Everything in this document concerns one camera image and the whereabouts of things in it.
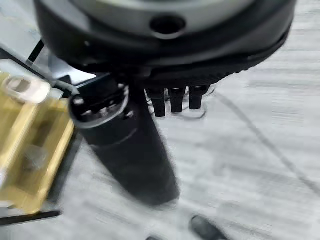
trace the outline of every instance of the cable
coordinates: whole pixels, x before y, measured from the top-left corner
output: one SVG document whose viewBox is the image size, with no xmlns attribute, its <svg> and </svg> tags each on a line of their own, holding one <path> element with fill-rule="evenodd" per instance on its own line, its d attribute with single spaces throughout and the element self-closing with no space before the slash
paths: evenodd
<svg viewBox="0 0 320 240">
<path fill-rule="evenodd" d="M 252 123 L 252 121 L 237 107 L 231 100 L 224 95 L 216 92 L 215 96 L 221 103 L 231 109 L 247 127 L 257 136 L 264 144 L 305 186 L 307 186 L 314 194 L 320 197 L 320 188 L 316 183 L 308 179 L 281 151 Z"/>
</svg>

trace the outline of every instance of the gray carpet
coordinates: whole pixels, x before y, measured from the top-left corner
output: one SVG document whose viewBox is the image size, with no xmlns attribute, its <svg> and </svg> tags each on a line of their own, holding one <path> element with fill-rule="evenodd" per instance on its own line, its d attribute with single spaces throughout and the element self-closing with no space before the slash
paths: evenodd
<svg viewBox="0 0 320 240">
<path fill-rule="evenodd" d="M 175 206 L 126 196 L 83 143 L 63 215 L 2 230 L 12 240 L 196 240 L 188 221 L 200 214 L 234 240 L 320 239 L 319 9 L 301 0 L 286 46 L 221 81 L 204 119 L 156 120 L 181 188 Z"/>
</svg>

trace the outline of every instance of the black cylindrical handle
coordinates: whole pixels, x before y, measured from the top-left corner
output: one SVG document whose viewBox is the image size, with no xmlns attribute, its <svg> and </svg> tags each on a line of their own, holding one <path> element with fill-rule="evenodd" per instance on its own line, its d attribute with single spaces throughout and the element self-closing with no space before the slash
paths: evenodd
<svg viewBox="0 0 320 240">
<path fill-rule="evenodd" d="M 80 133 L 104 166 L 131 195 L 148 205 L 179 197 L 175 174 L 143 91 L 130 93 L 125 111 L 112 119 L 79 122 Z"/>
</svg>

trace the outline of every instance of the brass plate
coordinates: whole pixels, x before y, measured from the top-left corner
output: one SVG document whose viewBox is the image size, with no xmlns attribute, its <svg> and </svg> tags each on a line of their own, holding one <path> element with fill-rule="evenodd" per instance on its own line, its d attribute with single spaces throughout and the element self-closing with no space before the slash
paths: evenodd
<svg viewBox="0 0 320 240">
<path fill-rule="evenodd" d="M 50 98 L 39 105 L 20 105 L 9 98 L 6 101 L 16 108 L 12 111 L 11 105 L 9 108 L 7 104 L 5 111 L 0 110 L 8 115 L 6 127 L 0 125 L 0 141 L 5 141 L 6 146 L 0 152 L 0 169 L 7 171 L 5 185 L 0 189 L 0 201 L 10 201 L 26 214 L 35 214 L 47 199 L 74 125 L 68 115 L 67 101 L 63 99 Z M 40 147 L 46 152 L 39 169 L 27 167 L 29 146 Z"/>
</svg>

